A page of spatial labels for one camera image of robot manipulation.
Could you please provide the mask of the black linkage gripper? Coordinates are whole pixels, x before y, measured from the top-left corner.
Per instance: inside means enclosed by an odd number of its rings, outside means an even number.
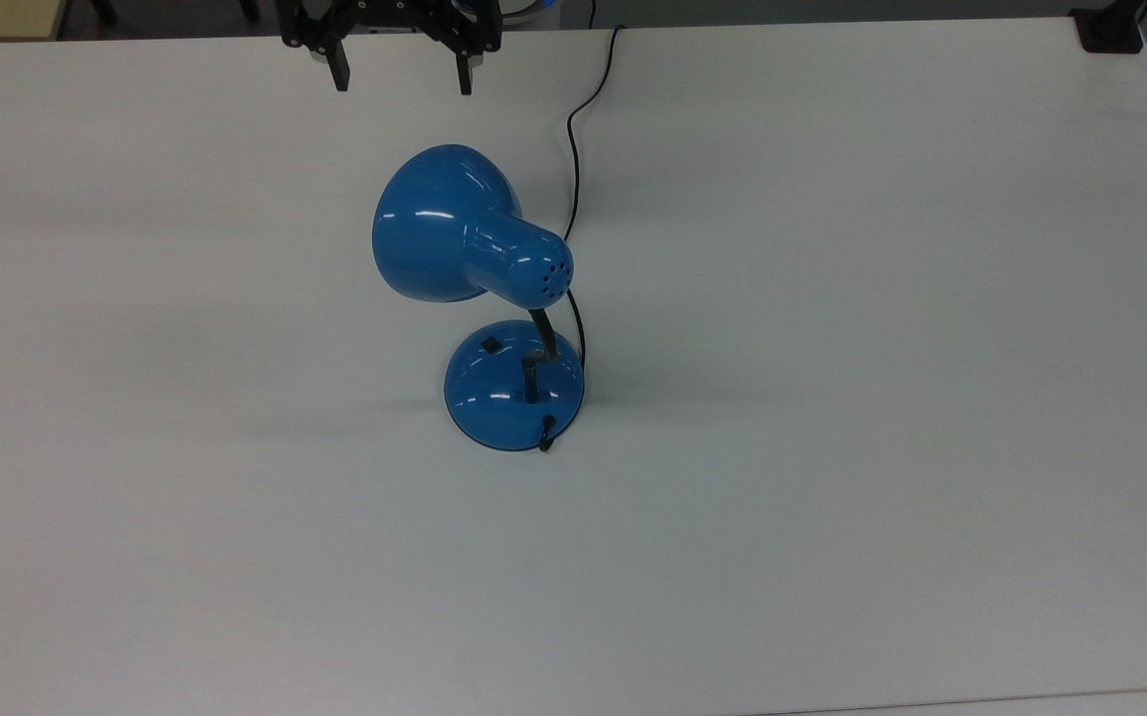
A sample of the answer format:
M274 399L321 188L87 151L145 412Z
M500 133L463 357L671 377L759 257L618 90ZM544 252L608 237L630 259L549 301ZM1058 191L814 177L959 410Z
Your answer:
M283 42L306 47L328 67L333 86L346 93L351 70L340 44L359 29L414 29L455 53L460 94L474 93L483 53L496 53L504 14L496 1L328 1L319 15L304 1L276 1Z

